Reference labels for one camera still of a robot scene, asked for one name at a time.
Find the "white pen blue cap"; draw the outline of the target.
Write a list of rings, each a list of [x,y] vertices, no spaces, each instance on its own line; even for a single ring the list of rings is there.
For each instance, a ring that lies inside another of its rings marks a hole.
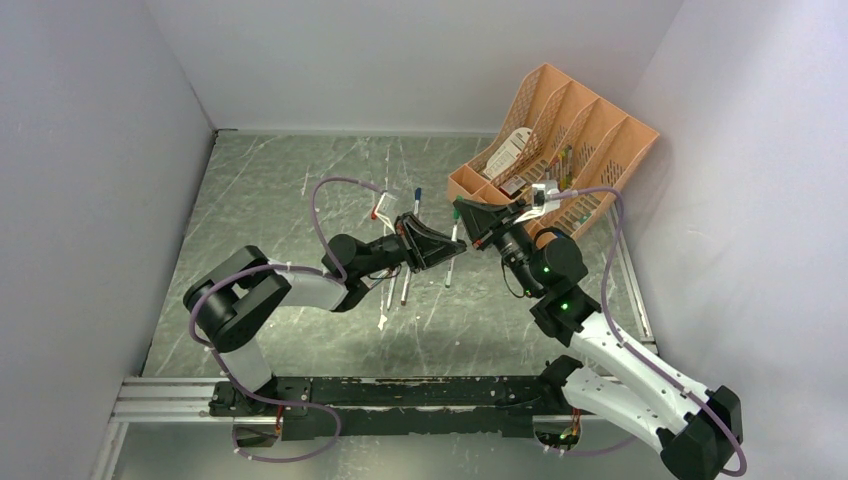
[[[416,217],[418,217],[420,215],[421,197],[422,197],[422,188],[417,187],[414,190],[414,203],[413,203],[413,210],[412,210],[413,215],[415,215]]]

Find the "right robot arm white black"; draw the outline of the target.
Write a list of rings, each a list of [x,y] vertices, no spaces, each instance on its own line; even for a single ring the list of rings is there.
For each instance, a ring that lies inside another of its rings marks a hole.
[[[588,269],[572,238],[550,228],[553,239],[538,247],[519,222],[521,201],[458,198],[453,206],[472,246],[497,249],[525,296],[535,299],[536,325],[566,348],[564,373],[539,389],[548,412],[572,406],[606,419],[654,449],[677,479],[743,475],[743,468],[727,467],[741,455],[739,397],[681,373],[609,318],[605,301],[579,285]]]

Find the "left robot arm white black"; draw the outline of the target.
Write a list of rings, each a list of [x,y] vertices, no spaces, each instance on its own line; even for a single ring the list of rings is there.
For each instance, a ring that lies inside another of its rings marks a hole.
[[[346,312],[371,291],[370,276],[402,265],[418,273],[467,249],[464,241],[427,227],[412,213],[400,215],[391,233],[373,241],[337,234],[328,246],[317,269],[273,262],[248,245],[183,296],[191,333],[218,355],[225,372],[240,384],[237,403],[251,415],[268,413],[277,400],[275,376],[256,340],[277,308]]]

